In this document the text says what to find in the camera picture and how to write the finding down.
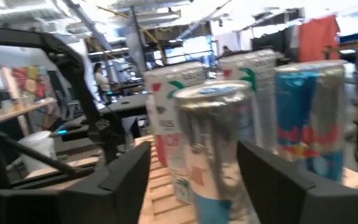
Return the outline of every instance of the orange fabric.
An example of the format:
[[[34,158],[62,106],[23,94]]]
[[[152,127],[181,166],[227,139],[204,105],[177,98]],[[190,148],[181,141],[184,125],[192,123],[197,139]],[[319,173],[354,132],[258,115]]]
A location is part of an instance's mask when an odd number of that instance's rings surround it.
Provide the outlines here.
[[[335,16],[313,19],[299,27],[299,60],[310,62],[324,60],[324,49],[337,47],[336,35],[339,26]],[[329,59],[339,59],[339,53],[331,53]]]

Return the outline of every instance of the silver can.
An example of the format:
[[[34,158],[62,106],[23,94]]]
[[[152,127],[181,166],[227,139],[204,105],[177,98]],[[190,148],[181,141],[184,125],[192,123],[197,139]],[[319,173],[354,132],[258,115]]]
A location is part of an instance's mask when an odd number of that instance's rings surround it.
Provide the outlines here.
[[[251,83],[256,95],[253,107],[255,114],[256,143],[264,149],[274,149],[275,136],[275,102],[274,102],[274,67],[276,55],[271,49],[249,53],[239,53],[220,60],[223,77],[220,80],[244,80]]]
[[[253,93],[245,81],[214,81],[175,93],[198,223],[254,223],[237,141],[254,140]]]

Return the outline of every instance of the white can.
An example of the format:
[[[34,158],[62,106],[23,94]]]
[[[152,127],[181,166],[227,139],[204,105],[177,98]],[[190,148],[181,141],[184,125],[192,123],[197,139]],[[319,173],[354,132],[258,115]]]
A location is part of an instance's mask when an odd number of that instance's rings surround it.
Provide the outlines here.
[[[206,74],[200,62],[185,62],[157,68],[144,73],[145,86],[153,93],[157,112],[158,132],[156,145],[163,147],[172,175],[177,199],[192,201],[188,172],[181,148],[181,131],[175,110],[173,94],[189,86],[206,81]]]
[[[163,133],[161,132],[161,128],[158,125],[158,118],[157,118],[157,109],[155,107],[155,100],[152,94],[146,100],[146,110],[147,115],[149,117],[149,125],[152,129],[152,134],[154,137],[155,149],[157,151],[158,161],[161,164],[167,165],[167,158],[165,156],[165,150],[162,144],[162,141],[157,136],[161,136]]]
[[[277,145],[275,137],[274,68],[275,52],[270,49],[239,52],[220,60],[223,80],[244,80],[251,83],[256,101],[252,105],[255,119],[255,141],[264,149]]]

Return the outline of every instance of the colorful poster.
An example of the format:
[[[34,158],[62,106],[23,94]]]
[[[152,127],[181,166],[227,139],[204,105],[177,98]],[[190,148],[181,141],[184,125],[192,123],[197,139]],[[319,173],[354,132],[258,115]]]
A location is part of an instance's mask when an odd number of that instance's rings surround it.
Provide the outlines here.
[[[45,67],[29,66],[13,68],[13,76],[21,93],[32,95],[35,101],[45,98],[54,98],[52,85]],[[60,117],[57,103],[51,103],[46,107],[30,113],[34,131],[49,129]]]

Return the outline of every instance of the blue and silver can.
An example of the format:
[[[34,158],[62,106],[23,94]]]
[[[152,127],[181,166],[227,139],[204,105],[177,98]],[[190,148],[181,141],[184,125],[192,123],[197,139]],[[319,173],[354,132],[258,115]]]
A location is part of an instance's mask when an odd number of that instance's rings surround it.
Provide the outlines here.
[[[324,60],[275,69],[278,153],[338,182],[344,163],[344,64]]]
[[[236,159],[237,141],[255,140],[250,83],[212,81],[174,97],[198,223],[258,223]]]

